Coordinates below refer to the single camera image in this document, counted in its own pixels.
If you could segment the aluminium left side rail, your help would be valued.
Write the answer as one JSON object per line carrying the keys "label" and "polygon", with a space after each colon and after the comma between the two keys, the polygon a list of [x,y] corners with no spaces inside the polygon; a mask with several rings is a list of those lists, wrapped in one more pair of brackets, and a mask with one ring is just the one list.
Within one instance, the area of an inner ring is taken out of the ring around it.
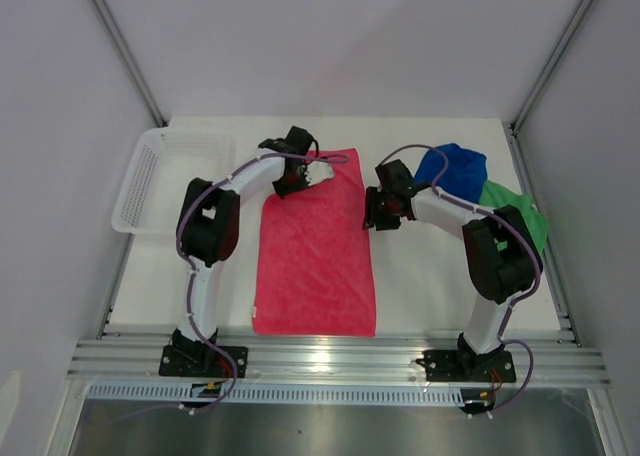
{"label": "aluminium left side rail", "polygon": [[116,260],[116,265],[114,267],[113,274],[109,279],[109,285],[107,287],[105,300],[99,312],[99,318],[98,318],[98,322],[97,322],[97,326],[94,334],[96,339],[102,338],[104,328],[109,321],[110,314],[112,312],[112,308],[114,305],[114,301],[117,298],[121,280],[126,269],[126,265],[127,265],[127,261],[129,258],[133,241],[134,241],[134,236],[131,234],[128,234],[124,240],[123,248],[118,254],[118,258]]}

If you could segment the green towel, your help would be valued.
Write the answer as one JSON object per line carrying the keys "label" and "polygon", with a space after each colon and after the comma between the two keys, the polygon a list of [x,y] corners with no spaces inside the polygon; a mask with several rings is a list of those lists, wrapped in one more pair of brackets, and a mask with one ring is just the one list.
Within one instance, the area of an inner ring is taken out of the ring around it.
{"label": "green towel", "polygon": [[539,254],[543,253],[548,240],[549,223],[529,195],[515,193],[499,183],[487,180],[484,182],[479,204],[491,208],[507,205],[517,208],[522,214],[536,250]]}

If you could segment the red towel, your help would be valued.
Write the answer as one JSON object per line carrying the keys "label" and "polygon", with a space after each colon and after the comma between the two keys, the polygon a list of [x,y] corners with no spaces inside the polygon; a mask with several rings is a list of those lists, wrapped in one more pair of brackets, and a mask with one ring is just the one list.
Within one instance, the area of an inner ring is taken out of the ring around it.
{"label": "red towel", "polygon": [[376,291],[356,149],[333,178],[261,213],[252,325],[260,335],[372,337]]}

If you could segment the aluminium left frame post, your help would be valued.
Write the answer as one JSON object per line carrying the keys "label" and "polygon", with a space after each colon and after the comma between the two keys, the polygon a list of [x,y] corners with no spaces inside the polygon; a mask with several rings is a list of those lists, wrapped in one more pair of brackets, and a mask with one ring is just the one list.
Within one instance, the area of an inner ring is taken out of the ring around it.
{"label": "aluminium left frame post", "polygon": [[168,121],[131,50],[124,32],[114,16],[109,2],[107,0],[87,0],[87,2],[146,114],[155,127],[166,127]]}

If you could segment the aluminium front rail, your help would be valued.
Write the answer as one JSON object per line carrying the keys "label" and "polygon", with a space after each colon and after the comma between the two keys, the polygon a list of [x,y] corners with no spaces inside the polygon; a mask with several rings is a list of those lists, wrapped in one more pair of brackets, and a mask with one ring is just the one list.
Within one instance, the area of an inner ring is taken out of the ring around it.
{"label": "aluminium front rail", "polygon": [[[572,333],[524,334],[527,349],[510,347],[518,377],[532,376],[533,388],[608,388],[611,378],[600,350],[575,341]],[[424,381],[415,361],[430,349],[450,349],[453,332],[423,337],[349,338],[260,336],[221,333],[227,346],[249,351],[247,381],[280,384],[406,386]],[[166,334],[106,333],[77,343],[67,370],[70,379],[158,379]]]}

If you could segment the white perforated plastic basket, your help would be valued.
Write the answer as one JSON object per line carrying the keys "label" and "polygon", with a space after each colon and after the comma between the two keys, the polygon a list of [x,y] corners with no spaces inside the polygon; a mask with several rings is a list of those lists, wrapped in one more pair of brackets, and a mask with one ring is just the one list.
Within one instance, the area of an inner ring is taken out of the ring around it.
{"label": "white perforated plastic basket", "polygon": [[112,213],[123,234],[175,233],[188,184],[218,181],[234,168],[236,145],[212,127],[166,127],[143,133]]}

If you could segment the aluminium right frame post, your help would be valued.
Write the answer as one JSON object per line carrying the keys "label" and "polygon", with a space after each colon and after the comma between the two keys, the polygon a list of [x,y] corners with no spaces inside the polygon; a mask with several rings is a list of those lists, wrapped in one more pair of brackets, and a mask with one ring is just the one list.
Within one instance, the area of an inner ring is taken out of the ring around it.
{"label": "aluminium right frame post", "polygon": [[533,85],[519,106],[513,121],[509,124],[511,134],[514,137],[517,137],[522,131],[525,123],[540,103],[542,96],[558,73],[598,2],[599,0],[578,0],[576,6],[571,11],[568,20],[563,25],[559,36],[538,72]]}

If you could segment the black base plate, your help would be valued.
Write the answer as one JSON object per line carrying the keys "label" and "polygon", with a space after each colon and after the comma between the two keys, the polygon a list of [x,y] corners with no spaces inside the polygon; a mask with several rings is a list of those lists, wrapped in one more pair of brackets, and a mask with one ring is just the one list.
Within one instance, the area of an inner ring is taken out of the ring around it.
{"label": "black base plate", "polygon": [[494,376],[498,376],[498,382],[516,381],[512,355],[503,346],[481,355],[463,350],[426,350],[415,363],[424,369],[430,382],[490,383]]}
{"label": "black base plate", "polygon": [[[236,363],[236,377],[244,378],[249,350],[243,346],[223,346]],[[173,346],[165,346],[159,363],[158,374],[163,377],[231,379],[230,361],[208,347],[188,354]]]}

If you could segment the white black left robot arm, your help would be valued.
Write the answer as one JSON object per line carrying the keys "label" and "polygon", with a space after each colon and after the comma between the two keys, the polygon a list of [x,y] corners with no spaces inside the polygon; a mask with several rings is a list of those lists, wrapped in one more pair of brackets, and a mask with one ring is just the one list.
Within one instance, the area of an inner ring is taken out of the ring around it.
{"label": "white black left robot arm", "polygon": [[207,375],[217,363],[213,346],[219,281],[239,241],[242,205],[267,188],[284,198],[332,176],[317,140],[303,133],[264,140],[252,159],[218,182],[195,178],[188,184],[176,227],[176,251],[189,266],[189,279],[184,317],[173,344],[189,344],[181,361],[192,374]]}

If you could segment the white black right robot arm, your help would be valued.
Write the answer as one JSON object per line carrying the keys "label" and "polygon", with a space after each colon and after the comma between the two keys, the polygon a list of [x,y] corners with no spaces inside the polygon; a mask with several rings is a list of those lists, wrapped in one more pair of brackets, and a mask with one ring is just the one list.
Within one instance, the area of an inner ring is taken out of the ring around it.
{"label": "white black right robot arm", "polygon": [[468,379],[479,379],[501,351],[514,307],[532,296],[542,262],[520,210],[479,206],[440,187],[415,191],[369,187],[363,227],[395,230],[403,219],[433,225],[463,245],[468,274],[477,292],[470,320],[459,336],[456,365]]}

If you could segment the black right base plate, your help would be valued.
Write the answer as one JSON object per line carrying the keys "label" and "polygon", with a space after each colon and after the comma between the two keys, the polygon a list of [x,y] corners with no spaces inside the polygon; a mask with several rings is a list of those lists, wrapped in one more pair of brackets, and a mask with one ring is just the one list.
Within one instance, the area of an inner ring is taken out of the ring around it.
{"label": "black right base plate", "polygon": [[426,350],[415,363],[424,369],[430,382],[490,383],[494,376],[498,376],[498,382],[516,381],[512,355],[503,346],[481,355],[463,350]]}

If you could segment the aluminium frame post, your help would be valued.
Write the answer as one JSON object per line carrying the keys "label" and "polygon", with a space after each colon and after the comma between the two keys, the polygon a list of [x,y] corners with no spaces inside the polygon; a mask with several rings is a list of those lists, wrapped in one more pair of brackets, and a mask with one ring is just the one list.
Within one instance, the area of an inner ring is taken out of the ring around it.
{"label": "aluminium frame post", "polygon": [[155,127],[166,127],[168,121],[131,50],[124,32],[114,16],[109,2],[107,0],[87,0],[87,2],[146,114]]}
{"label": "aluminium frame post", "polygon": [[568,20],[563,25],[559,36],[538,72],[533,85],[519,106],[513,121],[509,124],[511,134],[514,137],[517,137],[522,131],[525,123],[540,103],[542,96],[558,73],[598,2],[599,0],[578,0],[576,6],[571,11]]}

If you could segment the blue towel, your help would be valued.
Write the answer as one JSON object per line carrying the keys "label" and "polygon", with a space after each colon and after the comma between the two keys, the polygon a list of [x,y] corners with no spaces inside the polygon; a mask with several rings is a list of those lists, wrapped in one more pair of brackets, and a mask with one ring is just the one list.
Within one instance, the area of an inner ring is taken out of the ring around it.
{"label": "blue towel", "polygon": [[453,196],[478,203],[488,179],[487,156],[456,143],[428,150],[420,161],[414,180],[417,183],[431,183],[444,168],[442,154],[447,157],[448,167],[438,179],[437,186]]}

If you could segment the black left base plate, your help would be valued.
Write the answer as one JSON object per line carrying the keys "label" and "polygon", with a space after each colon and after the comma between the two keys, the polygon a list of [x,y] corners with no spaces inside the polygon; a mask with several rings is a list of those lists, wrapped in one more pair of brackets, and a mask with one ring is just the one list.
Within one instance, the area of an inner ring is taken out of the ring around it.
{"label": "black left base plate", "polygon": [[[223,346],[236,363],[236,377],[244,378],[249,350],[243,346]],[[159,363],[158,374],[163,377],[231,379],[230,361],[208,347],[188,354],[173,346],[165,346]]]}

